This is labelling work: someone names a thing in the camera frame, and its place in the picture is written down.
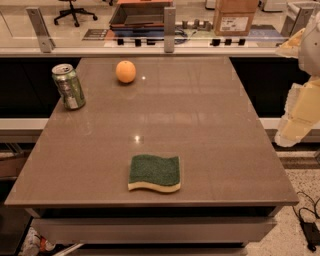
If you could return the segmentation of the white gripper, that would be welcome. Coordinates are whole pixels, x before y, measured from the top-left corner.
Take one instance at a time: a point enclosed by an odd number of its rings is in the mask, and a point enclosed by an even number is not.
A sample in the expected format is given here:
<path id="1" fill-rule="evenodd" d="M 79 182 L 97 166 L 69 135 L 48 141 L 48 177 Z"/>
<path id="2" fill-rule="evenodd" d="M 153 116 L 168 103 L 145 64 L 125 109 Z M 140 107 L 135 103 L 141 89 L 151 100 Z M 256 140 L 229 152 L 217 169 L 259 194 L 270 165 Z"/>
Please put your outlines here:
<path id="1" fill-rule="evenodd" d="M 275 142 L 281 147 L 299 143 L 320 121 L 320 12 L 306 26 L 282 43 L 275 53 L 299 59 L 299 68 L 312 77 L 304 85 L 293 83 L 285 114 L 278 125 Z"/>

